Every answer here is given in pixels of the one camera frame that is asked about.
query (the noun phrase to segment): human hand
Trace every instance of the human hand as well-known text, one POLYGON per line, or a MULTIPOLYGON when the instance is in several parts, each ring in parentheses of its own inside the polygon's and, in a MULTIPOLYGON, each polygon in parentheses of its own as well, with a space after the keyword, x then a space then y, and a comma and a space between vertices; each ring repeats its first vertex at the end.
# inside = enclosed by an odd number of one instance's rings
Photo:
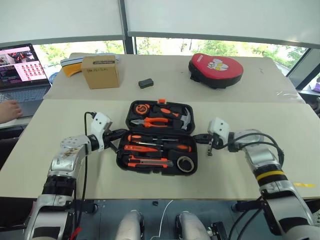
POLYGON ((16 100, 9 100, 0 103, 0 124, 17 119, 23 115, 16 100))

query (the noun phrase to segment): roll of tape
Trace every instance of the roll of tape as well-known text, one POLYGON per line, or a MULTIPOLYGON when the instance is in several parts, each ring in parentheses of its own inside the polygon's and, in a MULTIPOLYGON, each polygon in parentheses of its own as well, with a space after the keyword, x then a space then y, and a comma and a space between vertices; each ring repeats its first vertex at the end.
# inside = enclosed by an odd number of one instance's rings
POLYGON ((176 165, 178 166, 178 169, 180 169, 182 172, 184 173, 190 173, 195 169, 195 164, 194 162, 191 160, 190 157, 188 156, 181 156, 178 158, 178 160, 176 161, 176 165), (190 164, 190 169, 186 169, 183 164, 185 162, 188 162, 190 164))

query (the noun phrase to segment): white table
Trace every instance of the white table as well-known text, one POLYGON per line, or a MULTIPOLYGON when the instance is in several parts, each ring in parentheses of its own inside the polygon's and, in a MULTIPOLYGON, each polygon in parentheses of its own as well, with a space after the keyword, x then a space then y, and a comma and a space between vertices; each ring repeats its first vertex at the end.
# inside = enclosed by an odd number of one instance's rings
MULTIPOLYGON (((84 56, 73 53, 71 57, 84 56)), ((241 80, 226 89, 212 89, 190 79, 191 56, 119 55, 119 88, 89 89, 82 74, 55 78, 45 99, 157 100, 169 102, 304 103, 291 81, 271 58, 233 57, 244 68, 241 80), (138 81, 152 78, 154 86, 140 89, 138 81)))
MULTIPOLYGON (((112 120, 112 130, 127 128, 131 101, 44 100, 0 172, 0 197, 37 198, 60 141, 84 132, 85 111, 100 111, 112 120)), ((231 131, 259 129, 284 149, 283 170, 303 198, 320 197, 320 121, 307 104, 186 102, 194 111, 195 130, 206 133, 208 123, 220 117, 231 131)), ((162 176, 121 170, 116 154, 107 149, 88 158, 88 199, 213 199, 248 200, 259 196, 258 183, 243 152, 213 150, 198 144, 198 170, 191 176, 162 176)), ((78 179, 78 197, 82 191, 78 179)))
POLYGON ((13 120, 5 122, 5 123, 0 123, 0 129, 28 125, 28 123, 31 121, 31 119, 32 119, 32 116, 25 116, 25 117, 20 117, 18 119, 13 119, 13 120))

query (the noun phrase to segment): black cable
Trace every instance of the black cable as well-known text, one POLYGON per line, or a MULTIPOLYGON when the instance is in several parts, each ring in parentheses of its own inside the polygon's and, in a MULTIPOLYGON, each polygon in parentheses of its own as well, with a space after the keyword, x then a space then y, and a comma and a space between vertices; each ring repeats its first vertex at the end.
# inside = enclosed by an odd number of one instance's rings
POLYGON ((216 148, 218 150, 220 149, 224 149, 225 147, 228 147, 229 145, 231 144, 234 144, 236 141, 240 140, 240 139, 243 139, 243 138, 246 138, 248 136, 254 136, 254 135, 258 135, 258 136, 264 136, 264 137, 267 137, 268 139, 270 139, 270 141, 273 143, 270 143, 270 142, 266 142, 266 141, 256 141, 256 142, 250 142, 250 143, 247 143, 247 144, 244 144, 243 146, 241 146, 240 149, 246 147, 246 146, 249 146, 249 145, 254 145, 254 144, 267 144, 267 145, 270 145, 270 146, 273 146, 277 149, 277 152, 278 152, 278 158, 279 158, 279 163, 281 165, 281 167, 283 166, 284 164, 284 161, 285 161, 285 155, 284 155, 284 152, 282 151, 282 149, 278 146, 277 142, 274 140, 273 137, 271 137, 270 135, 268 134, 265 134, 265 133, 262 133, 262 132, 251 132, 251 133, 248 133, 248 134, 244 134, 242 136, 239 136, 229 142, 227 142, 225 145, 219 147, 219 148, 216 148))
POLYGON ((217 148, 218 150, 220 149, 224 149, 225 147, 229 146, 230 144, 234 144, 236 141, 240 140, 240 139, 243 139, 243 138, 246 138, 246 137, 249 137, 249 136, 254 136, 254 135, 258 135, 258 136, 264 136, 264 137, 267 137, 268 139, 270 139, 271 142, 273 142, 274 145, 277 145, 277 142, 274 140, 273 137, 271 137, 270 135, 268 134, 265 134, 265 133, 262 133, 262 132, 251 132, 251 133, 247 133, 245 135, 242 135, 242 136, 239 136, 229 142, 227 142, 225 145, 217 148))
MULTIPOLYGON (((84 134, 87 136, 87 114, 90 114, 94 118, 94 112, 86 111, 84 113, 84 134)), ((83 181, 83 191, 82 191, 82 198, 79 207, 79 217, 76 222, 76 228, 80 226, 82 211, 83 211, 83 204, 86 197, 86 188, 87 188, 87 175, 88 175, 88 146, 85 145, 85 166, 84 166, 84 181, 83 181)))
POLYGON ((275 147, 276 150, 277 150, 277 152, 278 152, 278 157, 279 157, 280 166, 281 166, 281 167, 283 166, 284 161, 285 161, 285 159, 284 159, 284 156, 285 156, 285 155, 284 155, 284 152, 282 151, 282 149, 281 149, 278 145, 275 145, 275 144, 273 144, 273 143, 270 143, 270 142, 267 142, 267 141, 249 142, 249 143, 246 143, 246 144, 242 145, 242 146, 240 147, 240 150, 243 149, 243 148, 245 148, 245 147, 247 147, 247 146, 249 146, 249 145, 255 145, 255 144, 266 144, 266 145, 270 145, 270 146, 272 146, 272 147, 275 147))
POLYGON ((242 235, 244 234, 245 230, 247 229, 247 227, 249 226, 249 224, 253 221, 253 219, 255 219, 255 217, 261 212, 262 208, 259 208, 250 218, 249 220, 245 223, 245 225, 243 226, 242 230, 240 231, 238 238, 236 240, 240 240, 242 235))
POLYGON ((73 201, 74 201, 74 231, 77 229, 77 221, 78 221, 78 217, 77 217, 77 181, 74 183, 74 192, 73 192, 73 201))
MULTIPOLYGON (((257 201, 260 201, 261 198, 262 198, 262 196, 258 197, 255 201, 256 201, 256 202, 257 202, 257 201)), ((244 211, 244 212, 237 218, 237 220, 234 222, 234 224, 233 224, 232 227, 231 227, 228 240, 231 240, 232 233, 233 233, 233 231, 235 230, 236 225, 239 223, 239 221, 240 221, 249 211, 250 211, 250 210, 244 211)))

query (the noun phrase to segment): laptop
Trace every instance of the laptop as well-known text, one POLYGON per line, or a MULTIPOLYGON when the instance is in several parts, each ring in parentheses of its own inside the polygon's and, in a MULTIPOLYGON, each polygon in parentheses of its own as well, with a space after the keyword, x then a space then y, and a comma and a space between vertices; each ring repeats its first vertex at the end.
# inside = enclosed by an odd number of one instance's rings
POLYGON ((31 43, 0 47, 0 103, 17 100, 33 116, 51 84, 31 43))

